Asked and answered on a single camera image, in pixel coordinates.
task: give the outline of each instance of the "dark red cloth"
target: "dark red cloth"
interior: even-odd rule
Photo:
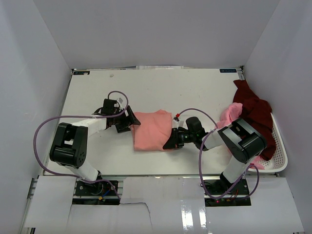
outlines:
[[[248,122],[267,140],[268,146],[261,153],[261,157],[264,160],[270,160],[276,150],[275,140],[272,136],[272,108],[267,101],[254,94],[245,80],[234,80],[234,84],[237,86],[237,91],[233,102],[243,104],[242,114],[239,117]]]

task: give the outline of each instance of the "purple cable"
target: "purple cable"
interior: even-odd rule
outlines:
[[[205,115],[215,124],[216,128],[218,128],[216,122],[215,122],[207,113],[205,113],[205,112],[203,112],[203,111],[201,111],[201,110],[199,110],[199,109],[196,109],[196,108],[188,108],[188,109],[185,109],[184,111],[181,111],[179,114],[181,115],[182,113],[184,113],[184,112],[186,112],[186,111],[188,111],[188,110],[195,110],[195,111],[199,111],[199,112],[205,114]],[[220,196],[212,196],[212,195],[210,194],[210,192],[207,190],[207,188],[206,188],[206,186],[205,186],[205,181],[204,181],[204,179],[203,179],[203,174],[202,174],[202,171],[201,171],[201,155],[202,155],[202,152],[203,152],[203,148],[204,148],[205,141],[207,140],[207,138],[208,138],[208,137],[211,135],[211,133],[213,133],[213,132],[214,132],[214,130],[211,131],[211,132],[209,132],[209,133],[203,138],[203,141],[202,141],[202,143],[201,143],[201,145],[200,145],[199,157],[198,157],[198,170],[199,170],[200,182],[201,182],[201,184],[202,184],[202,186],[203,186],[203,189],[204,189],[204,191],[205,191],[205,194],[207,194],[207,195],[208,195],[210,198],[212,198],[212,199],[220,199],[220,198],[223,198],[226,194],[228,194],[228,193],[234,188],[234,186],[241,180],[241,178],[243,177],[243,175],[241,175],[241,176],[232,184],[232,186],[231,186],[227,191],[225,191],[224,194],[222,194],[222,195],[220,195]],[[257,187],[258,187],[259,179],[260,179],[259,170],[258,170],[258,168],[257,168],[255,165],[249,165],[249,166],[247,167],[246,171],[247,171],[249,168],[251,168],[251,167],[254,167],[254,168],[256,169],[256,171],[257,171],[257,183],[256,183],[254,189],[252,190],[252,192],[249,193],[249,195],[247,195],[247,196],[245,196],[245,197],[242,197],[242,198],[238,198],[238,199],[246,199],[246,198],[249,198],[249,197],[256,191],[256,189],[257,189]]]
[[[125,111],[127,110],[127,107],[128,107],[128,104],[129,104],[129,100],[128,100],[128,97],[121,91],[111,91],[109,94],[108,94],[108,98],[109,98],[109,95],[112,94],[112,93],[119,93],[119,94],[122,94],[124,95],[124,97],[126,98],[127,100],[127,104],[124,108],[123,111],[121,111],[119,114],[116,114],[116,115],[112,115],[112,116],[97,116],[97,118],[115,118],[115,117],[118,117],[120,115],[122,115],[123,113],[125,113]],[[45,171],[51,173],[51,174],[54,174],[56,176],[70,176],[70,177],[75,177],[75,178],[78,178],[80,179],[82,182],[85,182],[85,183],[90,183],[90,184],[93,184],[93,183],[98,183],[98,182],[107,182],[110,184],[110,186],[114,189],[114,192],[115,194],[117,195],[118,199],[120,200],[120,196],[118,195],[114,185],[109,181],[109,180],[106,180],[106,179],[98,179],[98,180],[95,180],[95,181],[90,181],[90,180],[86,180],[86,179],[81,179],[78,175],[72,175],[72,174],[62,174],[62,173],[57,173],[57,172],[53,172],[51,171],[50,169],[46,168],[43,163],[40,161],[40,158],[39,158],[39,155],[38,155],[38,152],[37,152],[37,136],[38,136],[38,132],[39,130],[43,127],[44,124],[52,121],[52,120],[55,120],[55,119],[60,119],[60,118],[93,118],[93,116],[55,116],[55,117],[51,117],[47,120],[45,120],[44,122],[42,122],[39,127],[36,129],[35,131],[35,134],[34,134],[34,140],[33,140],[33,147],[34,147],[34,154],[35,154],[35,157],[36,157],[36,160],[38,162],[38,164],[40,165],[40,167],[42,169],[44,169]]]

